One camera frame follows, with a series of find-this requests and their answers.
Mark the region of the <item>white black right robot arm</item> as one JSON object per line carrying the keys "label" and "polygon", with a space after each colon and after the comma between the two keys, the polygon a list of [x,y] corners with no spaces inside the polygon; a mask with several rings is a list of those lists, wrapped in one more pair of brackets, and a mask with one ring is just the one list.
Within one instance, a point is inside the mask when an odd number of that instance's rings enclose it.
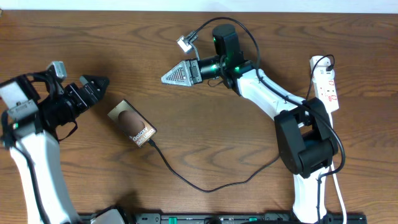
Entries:
{"label": "white black right robot arm", "polygon": [[318,98],[307,101],[289,93],[246,60],[234,25],[218,25],[212,36],[215,56],[182,60],[161,82],[193,86],[220,77],[226,88],[263,110],[274,121],[279,157],[294,175],[296,219],[321,223],[326,217],[323,178],[339,146],[325,105]]}

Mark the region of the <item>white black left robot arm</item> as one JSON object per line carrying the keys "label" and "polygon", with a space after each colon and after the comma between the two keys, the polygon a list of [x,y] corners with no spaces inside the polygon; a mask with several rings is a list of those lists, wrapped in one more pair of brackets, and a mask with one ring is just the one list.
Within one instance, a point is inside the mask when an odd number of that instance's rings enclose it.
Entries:
{"label": "white black left robot arm", "polygon": [[1,115],[1,140],[19,170],[28,223],[91,223],[72,205],[60,166],[58,126],[104,97],[106,77],[83,75],[82,87],[61,86],[64,75],[28,73],[1,84],[8,109]]}

